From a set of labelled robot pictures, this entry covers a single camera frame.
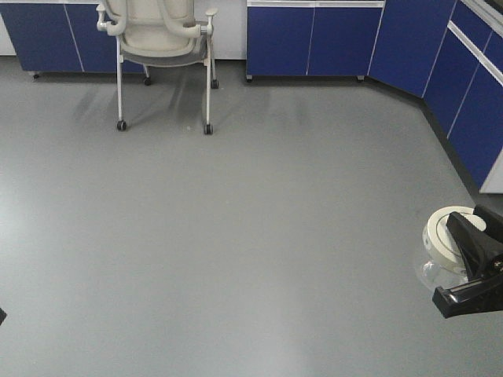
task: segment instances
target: lab bench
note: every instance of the lab bench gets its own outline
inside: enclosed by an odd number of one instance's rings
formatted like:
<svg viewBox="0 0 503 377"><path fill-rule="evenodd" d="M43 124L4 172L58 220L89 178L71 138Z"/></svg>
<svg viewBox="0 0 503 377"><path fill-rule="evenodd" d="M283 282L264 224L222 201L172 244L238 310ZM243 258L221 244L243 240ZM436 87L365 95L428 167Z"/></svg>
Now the lab bench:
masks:
<svg viewBox="0 0 503 377"><path fill-rule="evenodd" d="M115 71L97 3L0 0L22 68ZM503 193L503 15L485 1L200 0L196 9L206 5L221 9L216 57L246 58L249 79L368 75L424 98L480 191Z"/></svg>

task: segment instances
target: black clamp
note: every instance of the black clamp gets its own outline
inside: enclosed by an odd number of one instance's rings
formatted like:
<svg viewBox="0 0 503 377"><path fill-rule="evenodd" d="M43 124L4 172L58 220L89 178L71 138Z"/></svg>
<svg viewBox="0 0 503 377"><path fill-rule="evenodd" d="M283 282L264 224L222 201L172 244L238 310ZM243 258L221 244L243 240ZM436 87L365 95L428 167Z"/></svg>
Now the black clamp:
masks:
<svg viewBox="0 0 503 377"><path fill-rule="evenodd" d="M0 324L2 324L3 320L7 318L7 313L0 308Z"/></svg>
<svg viewBox="0 0 503 377"><path fill-rule="evenodd" d="M503 310L503 217L484 206L475 206L473 214L486 222L484 231L457 212L447 219L468 282L435 289L433 302L445 318Z"/></svg>

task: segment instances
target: tape roll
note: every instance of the tape roll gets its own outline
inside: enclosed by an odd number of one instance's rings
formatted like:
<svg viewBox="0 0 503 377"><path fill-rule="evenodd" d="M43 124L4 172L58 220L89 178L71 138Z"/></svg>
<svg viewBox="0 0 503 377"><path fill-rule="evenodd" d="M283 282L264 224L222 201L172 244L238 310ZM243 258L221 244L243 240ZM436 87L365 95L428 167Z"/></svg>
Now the tape roll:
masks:
<svg viewBox="0 0 503 377"><path fill-rule="evenodd" d="M447 229L447 219L452 212L465 216L475 227L484 231L486 222L473 214L469 207L444 207L437 210L429 219L423 230L423 243L431 259L453 273L466 274L461 253L456 242Z"/></svg>

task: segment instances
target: chair leg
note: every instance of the chair leg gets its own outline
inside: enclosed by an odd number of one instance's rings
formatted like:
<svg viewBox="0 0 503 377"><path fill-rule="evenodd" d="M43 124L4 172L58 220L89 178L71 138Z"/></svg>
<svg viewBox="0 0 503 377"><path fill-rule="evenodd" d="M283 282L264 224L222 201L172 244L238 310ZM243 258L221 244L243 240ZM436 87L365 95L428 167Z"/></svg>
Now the chair leg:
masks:
<svg viewBox="0 0 503 377"><path fill-rule="evenodd" d="M210 123L210 99L211 99L211 47L210 41L206 41L206 59L204 60L204 65L206 65L206 124L204 125L204 134L213 134L213 127Z"/></svg>
<svg viewBox="0 0 503 377"><path fill-rule="evenodd" d="M117 130L124 131L127 127L123 118L123 62L124 57L120 53L120 40L117 41L117 105L119 109L119 121L117 122Z"/></svg>
<svg viewBox="0 0 503 377"><path fill-rule="evenodd" d="M145 73L145 77L143 78L143 83L146 86L152 85L152 80L150 79L150 70L147 65L143 64L143 72Z"/></svg>
<svg viewBox="0 0 503 377"><path fill-rule="evenodd" d="M210 38L210 50L211 50L211 88L218 89L217 71L215 66L215 54L213 53L213 39Z"/></svg>

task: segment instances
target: cabinet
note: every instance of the cabinet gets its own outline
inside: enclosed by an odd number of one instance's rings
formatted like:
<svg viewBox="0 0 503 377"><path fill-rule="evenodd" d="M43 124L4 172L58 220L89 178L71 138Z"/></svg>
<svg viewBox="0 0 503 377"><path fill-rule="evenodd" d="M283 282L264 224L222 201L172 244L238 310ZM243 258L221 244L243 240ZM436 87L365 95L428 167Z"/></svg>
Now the cabinet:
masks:
<svg viewBox="0 0 503 377"><path fill-rule="evenodd" d="M424 96L456 0L387 0L369 75Z"/></svg>
<svg viewBox="0 0 503 377"><path fill-rule="evenodd" d="M82 71L63 4L1 4L25 71Z"/></svg>
<svg viewBox="0 0 503 377"><path fill-rule="evenodd" d="M298 3L248 7L247 75L307 73L314 8Z"/></svg>
<svg viewBox="0 0 503 377"><path fill-rule="evenodd" d="M479 187L503 146L502 76L500 73L496 79L486 67L479 66L449 139Z"/></svg>
<svg viewBox="0 0 503 377"><path fill-rule="evenodd" d="M497 33L493 33L487 43L485 54L487 59L489 59L497 69L503 71L503 37Z"/></svg>
<svg viewBox="0 0 503 377"><path fill-rule="evenodd" d="M97 13L93 4L65 5L68 20L75 36L84 72L116 71L116 39L96 29ZM142 72L143 68L128 60L124 72Z"/></svg>
<svg viewBox="0 0 503 377"><path fill-rule="evenodd" d="M116 70L116 40L96 29L95 4L0 4L25 71ZM142 72L125 62L125 72Z"/></svg>
<svg viewBox="0 0 503 377"><path fill-rule="evenodd" d="M482 53L490 35L490 27L458 2L424 95L447 135L479 66L472 51Z"/></svg>
<svg viewBox="0 0 503 377"><path fill-rule="evenodd" d="M383 6L248 0L247 76L367 75Z"/></svg>
<svg viewBox="0 0 503 377"><path fill-rule="evenodd" d="M368 74L382 8L333 7L323 2L314 9L308 75Z"/></svg>

